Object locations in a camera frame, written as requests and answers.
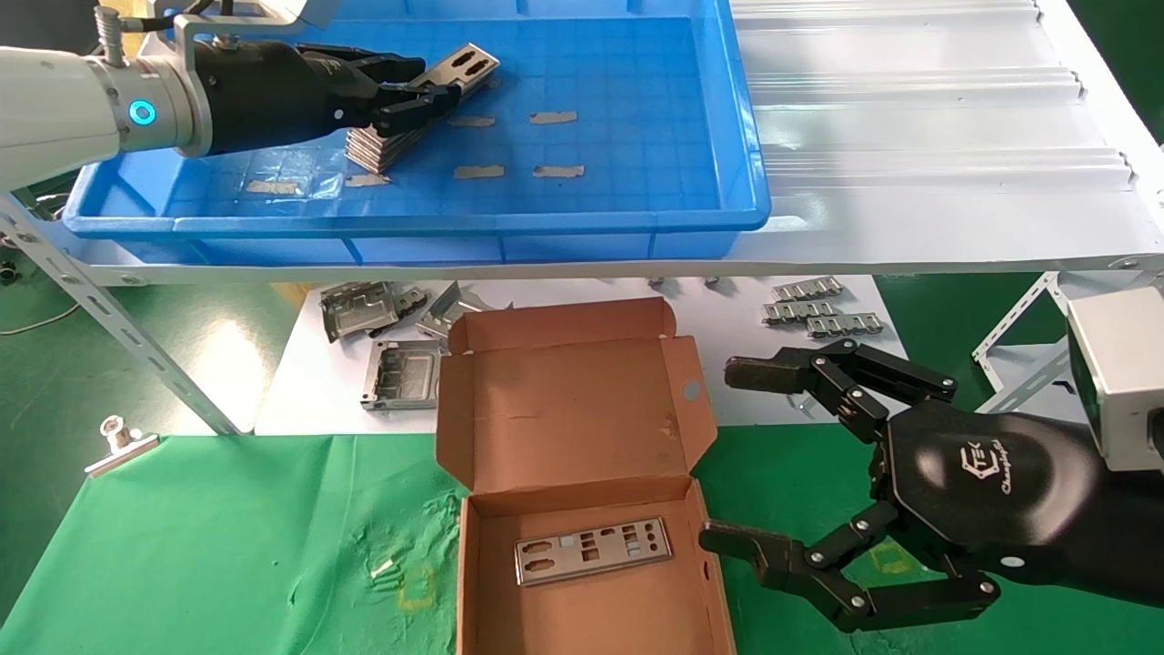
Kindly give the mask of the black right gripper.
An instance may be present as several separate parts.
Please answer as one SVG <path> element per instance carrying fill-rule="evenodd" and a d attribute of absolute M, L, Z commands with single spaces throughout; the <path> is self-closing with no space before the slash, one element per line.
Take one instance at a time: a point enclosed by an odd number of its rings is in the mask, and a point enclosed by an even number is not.
<path fill-rule="evenodd" d="M 860 442 L 883 436 L 893 503 L 873 503 L 818 543 L 716 519 L 698 534 L 703 550 L 744 560 L 761 588 L 809 601 L 837 631 L 972 620 L 1000 597 L 978 569 L 1031 585 L 1096 583 L 1103 554 L 1088 531 L 1107 468 L 1083 423 L 953 408 L 954 378 L 856 339 L 732 357 L 724 380 L 810 396 Z M 889 420 L 874 394 L 920 405 Z M 945 577 L 870 589 L 849 581 L 844 568 L 889 534 Z"/>

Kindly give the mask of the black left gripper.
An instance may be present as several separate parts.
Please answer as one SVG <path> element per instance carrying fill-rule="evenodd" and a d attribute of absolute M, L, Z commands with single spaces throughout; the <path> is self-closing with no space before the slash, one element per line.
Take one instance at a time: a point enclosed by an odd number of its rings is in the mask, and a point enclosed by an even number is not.
<path fill-rule="evenodd" d="M 418 57 L 345 45 L 275 40 L 240 43 L 228 50 L 196 45 L 196 74 L 207 102 L 201 120 L 201 155 L 249 152 L 267 145 L 294 145 L 365 124 L 382 137 L 425 128 L 446 118 L 462 99 L 450 86 L 381 86 L 423 74 Z"/>

